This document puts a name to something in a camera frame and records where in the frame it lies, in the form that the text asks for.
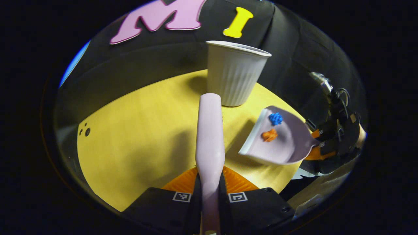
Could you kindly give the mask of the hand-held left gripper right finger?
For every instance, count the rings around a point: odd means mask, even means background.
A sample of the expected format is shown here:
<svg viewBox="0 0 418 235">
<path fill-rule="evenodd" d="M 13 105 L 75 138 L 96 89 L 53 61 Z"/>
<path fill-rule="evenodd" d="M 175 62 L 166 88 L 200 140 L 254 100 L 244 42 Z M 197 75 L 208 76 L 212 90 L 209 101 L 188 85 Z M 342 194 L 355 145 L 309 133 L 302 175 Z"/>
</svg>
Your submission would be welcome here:
<svg viewBox="0 0 418 235">
<path fill-rule="evenodd" d="M 259 188 L 226 166 L 219 181 L 218 211 L 222 235 L 267 235 L 295 214 L 274 189 Z"/>
</svg>

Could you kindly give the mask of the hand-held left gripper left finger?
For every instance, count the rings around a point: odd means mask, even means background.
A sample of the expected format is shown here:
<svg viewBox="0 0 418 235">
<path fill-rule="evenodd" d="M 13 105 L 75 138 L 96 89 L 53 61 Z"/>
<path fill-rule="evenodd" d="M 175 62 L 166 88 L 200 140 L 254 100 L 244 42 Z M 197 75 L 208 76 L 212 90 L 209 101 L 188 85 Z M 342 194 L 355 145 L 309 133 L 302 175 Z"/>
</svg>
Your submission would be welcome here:
<svg viewBox="0 0 418 235">
<path fill-rule="evenodd" d="M 201 233 L 202 190 L 196 167 L 163 188 L 150 187 L 122 215 L 157 235 Z"/>
</svg>

